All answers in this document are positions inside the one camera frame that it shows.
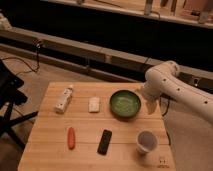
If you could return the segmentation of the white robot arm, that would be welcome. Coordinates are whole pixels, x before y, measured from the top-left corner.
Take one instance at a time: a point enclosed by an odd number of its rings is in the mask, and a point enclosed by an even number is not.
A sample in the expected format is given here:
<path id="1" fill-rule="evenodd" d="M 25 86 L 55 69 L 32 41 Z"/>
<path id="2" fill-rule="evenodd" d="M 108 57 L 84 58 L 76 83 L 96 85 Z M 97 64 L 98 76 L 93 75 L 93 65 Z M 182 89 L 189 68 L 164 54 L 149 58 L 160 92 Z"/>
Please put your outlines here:
<path id="1" fill-rule="evenodd" d="M 213 125 L 213 95 L 178 79 L 180 67 L 175 61 L 166 61 L 149 68 L 141 94 L 150 102 L 166 94 L 188 106 L 200 118 Z"/>

